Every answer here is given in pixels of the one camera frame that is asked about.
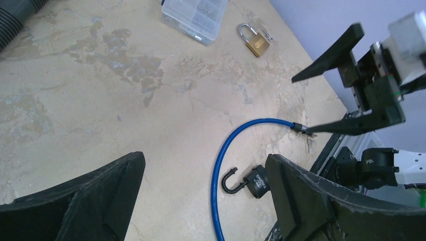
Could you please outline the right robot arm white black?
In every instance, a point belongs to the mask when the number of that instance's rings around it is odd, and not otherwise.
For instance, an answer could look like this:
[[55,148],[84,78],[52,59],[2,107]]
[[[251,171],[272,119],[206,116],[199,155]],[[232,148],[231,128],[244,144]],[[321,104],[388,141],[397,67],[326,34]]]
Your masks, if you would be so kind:
[[[403,96],[425,89],[425,76],[403,83],[390,49],[375,43],[359,60],[355,61],[352,49],[364,37],[361,24],[355,23],[311,65],[300,71],[292,82],[303,81],[337,69],[343,86],[352,89],[360,115],[337,122],[311,127],[314,133],[327,132],[357,136],[390,127],[405,121],[400,102]],[[396,164],[398,150],[369,148],[361,160],[336,165],[337,183],[363,186],[368,190],[382,186],[397,186],[397,174],[402,166]]]

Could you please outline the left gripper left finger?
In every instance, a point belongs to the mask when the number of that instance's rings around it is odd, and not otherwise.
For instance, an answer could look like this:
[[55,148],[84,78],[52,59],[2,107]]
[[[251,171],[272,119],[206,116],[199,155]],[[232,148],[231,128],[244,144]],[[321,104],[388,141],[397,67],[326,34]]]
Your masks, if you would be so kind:
[[132,152],[1,205],[1,240],[124,240],[145,166]]

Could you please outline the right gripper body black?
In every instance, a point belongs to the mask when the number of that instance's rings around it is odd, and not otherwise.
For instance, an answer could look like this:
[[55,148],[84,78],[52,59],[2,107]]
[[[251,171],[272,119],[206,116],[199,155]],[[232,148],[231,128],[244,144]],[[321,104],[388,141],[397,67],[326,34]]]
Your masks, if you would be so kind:
[[388,49],[375,42],[356,62],[351,52],[339,68],[344,87],[352,89],[362,115],[384,108],[401,109],[402,93]]

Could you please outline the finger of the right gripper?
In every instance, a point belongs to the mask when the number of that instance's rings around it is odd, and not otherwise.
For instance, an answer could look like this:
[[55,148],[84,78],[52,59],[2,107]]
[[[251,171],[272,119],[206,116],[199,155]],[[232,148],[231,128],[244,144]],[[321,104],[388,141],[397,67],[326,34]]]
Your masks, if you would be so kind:
[[332,133],[358,136],[404,122],[404,113],[397,108],[384,108],[356,118],[310,127],[307,133]]
[[345,32],[308,67],[292,77],[292,83],[307,80],[324,72],[338,68],[349,57],[352,49],[364,37],[364,31],[360,23],[351,24]]

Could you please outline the brass padlock silver shackle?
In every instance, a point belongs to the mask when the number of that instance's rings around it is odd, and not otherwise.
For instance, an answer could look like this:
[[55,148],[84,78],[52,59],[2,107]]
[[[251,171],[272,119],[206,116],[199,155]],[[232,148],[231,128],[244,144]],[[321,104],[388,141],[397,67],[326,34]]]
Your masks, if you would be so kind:
[[[250,30],[253,33],[253,37],[248,39],[243,33],[243,28]],[[246,23],[240,24],[238,26],[238,31],[242,39],[246,42],[246,46],[257,58],[264,54],[264,52],[270,47],[266,38],[260,33],[257,33],[250,25]]]

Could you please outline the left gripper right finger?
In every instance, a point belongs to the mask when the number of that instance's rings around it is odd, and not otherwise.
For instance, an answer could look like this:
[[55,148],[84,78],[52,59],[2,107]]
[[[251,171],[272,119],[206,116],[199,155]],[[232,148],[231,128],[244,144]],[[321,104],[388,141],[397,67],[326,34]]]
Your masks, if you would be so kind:
[[425,209],[375,199],[279,154],[265,163],[284,240],[425,240]]

